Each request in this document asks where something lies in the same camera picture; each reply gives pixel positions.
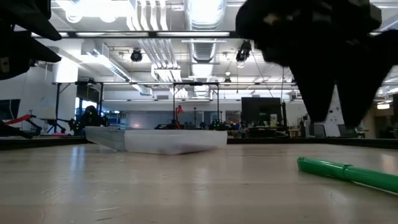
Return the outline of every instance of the ceiling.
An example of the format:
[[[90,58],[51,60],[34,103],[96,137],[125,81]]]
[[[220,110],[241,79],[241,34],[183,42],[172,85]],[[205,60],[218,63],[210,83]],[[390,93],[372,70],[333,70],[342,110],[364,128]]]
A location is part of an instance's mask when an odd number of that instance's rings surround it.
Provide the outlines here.
[[[126,18],[119,17],[112,23],[103,22],[99,17],[83,17],[78,23],[70,23],[66,20],[65,10],[60,7],[63,2],[69,0],[52,1],[53,16],[51,23],[59,31],[128,31],[126,25]],[[226,13],[221,30],[234,30],[235,16],[242,4],[242,0],[228,0]],[[398,21],[398,1],[377,0],[373,1],[382,8],[383,26],[389,26],[395,21]],[[186,30],[185,13],[183,0],[167,0],[167,24],[169,30]],[[172,39],[172,48],[177,58],[178,65],[182,70],[182,78],[192,76],[190,70],[190,52],[188,44],[182,43],[183,39]],[[105,44],[110,49],[110,57],[117,61],[117,63],[134,75],[136,81],[152,82],[154,79],[150,75],[151,65],[149,58],[143,55],[142,62],[132,62],[130,54],[133,49],[141,48],[137,39],[95,39],[96,45]],[[230,72],[232,82],[261,82],[263,80],[269,82],[281,82],[284,77],[288,82],[292,78],[289,69],[282,69],[278,65],[266,63],[262,59],[262,55],[258,51],[254,51],[243,68],[238,68],[236,60],[237,48],[242,44],[240,39],[225,39],[224,43],[218,44],[216,51],[216,59],[214,61],[214,68],[210,81],[222,82],[226,78],[226,72]],[[80,77],[93,77],[98,81],[113,82],[115,81],[114,74],[110,72],[105,66],[95,63],[87,63],[86,69],[80,69]],[[392,71],[389,78],[398,78],[398,70]],[[124,90],[128,86],[121,86],[120,90]],[[239,88],[247,89],[249,86],[240,86]]]

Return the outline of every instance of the green pipe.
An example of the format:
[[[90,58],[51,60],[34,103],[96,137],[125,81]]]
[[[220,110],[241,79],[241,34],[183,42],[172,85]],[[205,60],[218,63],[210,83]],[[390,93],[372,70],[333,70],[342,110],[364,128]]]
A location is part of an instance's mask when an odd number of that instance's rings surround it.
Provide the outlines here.
[[[398,176],[368,169],[357,168],[349,164],[328,162],[319,159],[299,157],[298,169],[309,174],[332,177],[344,181],[353,181],[398,193]]]

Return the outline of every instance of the green tube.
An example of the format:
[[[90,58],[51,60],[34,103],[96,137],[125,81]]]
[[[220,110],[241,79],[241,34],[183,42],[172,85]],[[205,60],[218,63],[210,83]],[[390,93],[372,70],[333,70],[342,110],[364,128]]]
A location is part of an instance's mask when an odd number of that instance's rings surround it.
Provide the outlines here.
[[[396,175],[357,168],[349,164],[328,162],[306,157],[299,157],[297,159],[297,165],[300,171],[309,174],[353,181],[398,193],[398,176]]]

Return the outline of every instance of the wooden floor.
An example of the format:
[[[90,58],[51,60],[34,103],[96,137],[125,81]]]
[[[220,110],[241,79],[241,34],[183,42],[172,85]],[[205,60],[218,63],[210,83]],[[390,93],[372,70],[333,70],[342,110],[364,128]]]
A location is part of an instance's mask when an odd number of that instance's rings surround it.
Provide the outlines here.
[[[0,223],[398,223],[398,196],[298,172],[298,156],[398,174],[398,151],[228,146],[156,156],[94,144],[0,152]]]

